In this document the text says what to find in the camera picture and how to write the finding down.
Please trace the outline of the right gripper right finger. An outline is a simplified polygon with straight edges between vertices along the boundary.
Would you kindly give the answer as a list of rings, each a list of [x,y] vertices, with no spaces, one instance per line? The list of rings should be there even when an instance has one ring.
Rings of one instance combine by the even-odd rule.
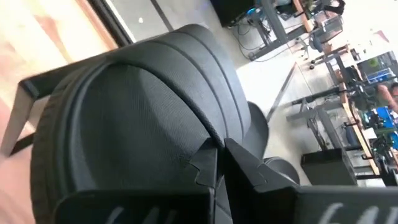
[[[227,138],[224,144],[224,179],[234,223],[397,223],[395,187],[299,186],[235,140]]]

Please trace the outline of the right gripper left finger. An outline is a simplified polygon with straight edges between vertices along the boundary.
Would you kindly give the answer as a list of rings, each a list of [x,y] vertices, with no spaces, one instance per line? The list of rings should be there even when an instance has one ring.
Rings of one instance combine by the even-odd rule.
[[[217,150],[203,146],[171,183],[148,189],[71,194],[57,205],[54,222],[214,223],[217,163]]]

